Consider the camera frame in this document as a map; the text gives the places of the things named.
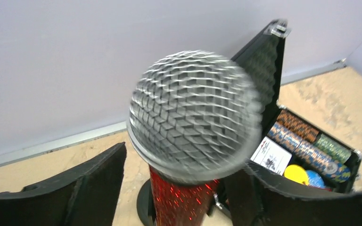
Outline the black mic stand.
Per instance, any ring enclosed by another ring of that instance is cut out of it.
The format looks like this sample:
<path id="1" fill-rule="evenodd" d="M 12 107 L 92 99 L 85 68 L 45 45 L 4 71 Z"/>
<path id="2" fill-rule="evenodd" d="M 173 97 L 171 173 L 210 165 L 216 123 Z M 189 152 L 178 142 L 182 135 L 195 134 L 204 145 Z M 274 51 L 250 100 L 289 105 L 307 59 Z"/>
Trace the black mic stand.
<path id="1" fill-rule="evenodd" d="M 142 185 L 138 193 L 136 209 L 143 225 L 156 225 L 156 211 L 153 202 L 151 182 L 149 179 Z M 211 217 L 215 209 L 219 210 L 224 216 L 226 216 L 226 218 L 231 220 L 225 184 L 222 180 L 218 181 L 217 192 L 214 193 L 214 197 L 210 202 L 208 211 L 206 212 L 207 215 Z"/>

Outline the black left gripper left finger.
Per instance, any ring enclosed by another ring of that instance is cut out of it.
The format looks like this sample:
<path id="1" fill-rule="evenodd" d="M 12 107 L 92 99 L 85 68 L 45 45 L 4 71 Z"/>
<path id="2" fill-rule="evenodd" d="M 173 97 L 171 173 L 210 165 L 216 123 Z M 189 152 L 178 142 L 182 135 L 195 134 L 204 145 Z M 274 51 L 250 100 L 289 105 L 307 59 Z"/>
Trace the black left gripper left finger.
<path id="1" fill-rule="evenodd" d="M 0 226 L 110 226 L 124 176 L 125 143 L 20 192 L 0 193 Z"/>

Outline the red glitter microphone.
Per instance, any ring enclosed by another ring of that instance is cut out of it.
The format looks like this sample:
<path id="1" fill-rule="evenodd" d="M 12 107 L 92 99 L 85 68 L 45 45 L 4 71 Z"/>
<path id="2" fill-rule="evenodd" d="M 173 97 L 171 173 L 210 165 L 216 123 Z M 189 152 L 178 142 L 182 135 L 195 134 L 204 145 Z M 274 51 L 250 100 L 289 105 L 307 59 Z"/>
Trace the red glitter microphone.
<path id="1" fill-rule="evenodd" d="M 156 225 L 201 225 L 218 179 L 256 150 L 261 111 L 251 77 L 214 52 L 181 51 L 147 69 L 132 93 L 127 129 L 149 165 Z"/>

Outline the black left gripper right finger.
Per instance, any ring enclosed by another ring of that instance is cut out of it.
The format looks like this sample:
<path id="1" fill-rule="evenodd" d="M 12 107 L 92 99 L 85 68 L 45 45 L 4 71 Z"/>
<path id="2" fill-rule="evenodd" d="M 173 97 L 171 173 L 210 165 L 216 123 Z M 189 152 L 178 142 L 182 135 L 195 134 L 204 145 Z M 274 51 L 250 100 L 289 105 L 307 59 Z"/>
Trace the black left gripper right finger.
<path id="1" fill-rule="evenodd" d="M 362 226 L 362 191 L 301 185 L 253 162 L 224 182 L 235 226 Z"/>

